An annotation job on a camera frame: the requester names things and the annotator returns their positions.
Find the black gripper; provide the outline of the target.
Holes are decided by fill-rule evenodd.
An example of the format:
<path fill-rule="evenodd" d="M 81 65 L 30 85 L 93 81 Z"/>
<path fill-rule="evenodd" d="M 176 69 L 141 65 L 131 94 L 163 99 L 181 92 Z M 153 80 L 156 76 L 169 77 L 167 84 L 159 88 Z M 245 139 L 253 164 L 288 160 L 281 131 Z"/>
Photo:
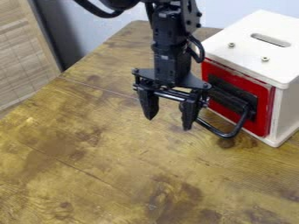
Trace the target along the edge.
<path fill-rule="evenodd" d="M 159 98 L 181 102 L 181 126 L 192 128 L 205 101 L 211 84 L 201 81 L 191 72 L 192 60 L 201 63 L 205 52 L 196 38 L 187 38 L 175 45 L 172 42 L 151 45 L 153 50 L 153 67 L 136 68 L 135 91 L 137 92 L 144 117 L 152 120 L 159 112 Z"/>

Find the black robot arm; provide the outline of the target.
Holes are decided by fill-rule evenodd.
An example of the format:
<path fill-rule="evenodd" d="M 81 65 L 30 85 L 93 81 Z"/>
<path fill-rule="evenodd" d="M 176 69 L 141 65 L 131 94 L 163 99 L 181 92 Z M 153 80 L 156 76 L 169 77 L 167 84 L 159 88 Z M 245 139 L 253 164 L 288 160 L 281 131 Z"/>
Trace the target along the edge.
<path fill-rule="evenodd" d="M 89 0 L 73 0 L 91 14 L 115 18 L 137 4 L 144 4 L 153 31 L 153 68 L 136 68 L 135 91 L 144 117 L 152 119 L 159 112 L 159 99 L 177 101 L 181 126 L 192 128 L 211 85 L 191 73 L 192 62 L 201 63 L 205 52 L 192 33 L 201 27 L 201 13 L 195 0 L 99 0 L 109 9 L 103 11 Z"/>

